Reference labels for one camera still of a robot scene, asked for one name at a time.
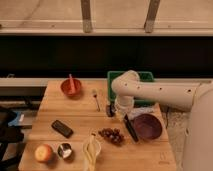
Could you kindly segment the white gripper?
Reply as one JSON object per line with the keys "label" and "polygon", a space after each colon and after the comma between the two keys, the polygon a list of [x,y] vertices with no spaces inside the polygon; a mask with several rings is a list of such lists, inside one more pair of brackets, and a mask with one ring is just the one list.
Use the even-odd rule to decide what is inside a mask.
{"label": "white gripper", "polygon": [[108,117],[115,116],[115,109],[117,111],[117,118],[120,122],[124,121],[126,114],[129,114],[134,107],[134,99],[130,96],[118,95],[115,99],[115,103],[106,106],[106,114]]}

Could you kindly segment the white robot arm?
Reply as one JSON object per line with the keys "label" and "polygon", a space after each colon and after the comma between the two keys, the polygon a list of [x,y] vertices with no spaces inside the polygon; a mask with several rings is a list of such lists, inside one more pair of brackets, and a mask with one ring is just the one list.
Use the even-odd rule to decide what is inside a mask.
{"label": "white robot arm", "polygon": [[190,112],[183,171],[213,171],[213,80],[204,82],[152,82],[149,72],[109,71],[109,98],[125,116],[134,103],[157,102]]}

